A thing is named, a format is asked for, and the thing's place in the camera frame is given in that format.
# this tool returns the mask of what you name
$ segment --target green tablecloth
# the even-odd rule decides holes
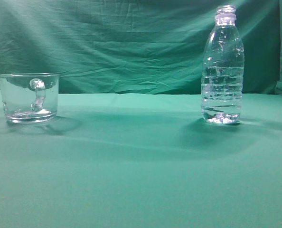
[[[244,95],[242,123],[199,95],[60,95],[13,125],[0,101],[0,228],[282,228],[282,96]]]

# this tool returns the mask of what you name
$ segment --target clear glass cup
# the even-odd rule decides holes
[[[0,75],[5,117],[12,123],[38,123],[57,113],[58,74]]]

